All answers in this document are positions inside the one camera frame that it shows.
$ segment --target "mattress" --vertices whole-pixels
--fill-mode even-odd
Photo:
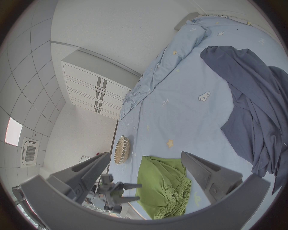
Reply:
[[[266,65],[288,72],[287,56],[274,39],[250,25],[214,16],[196,18],[190,25],[197,29],[200,26],[204,34],[200,37],[197,35],[200,40],[187,48],[191,48],[187,55],[175,62],[174,66],[168,66],[171,71],[160,80],[155,79],[155,76],[159,76],[155,73],[152,78],[148,76],[149,72],[159,69],[159,61],[157,58],[153,60],[143,75],[142,86],[140,83],[136,85],[124,100],[111,158],[114,159],[116,143],[122,135],[130,140],[130,152],[123,164],[116,165],[111,161],[109,173],[113,174],[114,182],[136,183],[142,156],[181,158],[182,151],[239,172],[243,175],[243,181],[252,174],[252,164],[235,153],[220,129],[234,106],[229,86],[199,55],[208,46],[248,48]],[[171,44],[179,42],[183,41],[173,39]],[[159,55],[164,58],[167,50],[169,46]],[[192,180],[192,189],[186,213],[209,206],[210,202],[188,171],[187,177]],[[254,215],[255,220],[266,211],[277,194],[271,195],[274,175],[267,173],[264,179],[271,182],[271,187]],[[134,196],[135,192],[136,189],[127,190],[124,196]],[[145,219],[150,219],[137,202],[131,205]]]

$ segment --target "air conditioner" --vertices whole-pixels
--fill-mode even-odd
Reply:
[[[35,141],[27,137],[24,137],[20,155],[21,168],[36,165],[39,144],[40,144],[39,141]]]

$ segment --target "ceiling light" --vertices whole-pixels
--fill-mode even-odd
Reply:
[[[5,142],[11,145],[18,146],[22,127],[23,125],[10,118],[7,126]]]

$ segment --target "white cabinet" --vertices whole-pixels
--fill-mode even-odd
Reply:
[[[123,99],[139,77],[79,50],[61,62],[71,103],[118,120]]]

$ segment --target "dark blue garment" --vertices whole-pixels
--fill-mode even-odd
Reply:
[[[249,49],[207,47],[200,57],[231,89],[234,109],[221,130],[253,173],[274,173],[274,193],[288,174],[288,74]]]

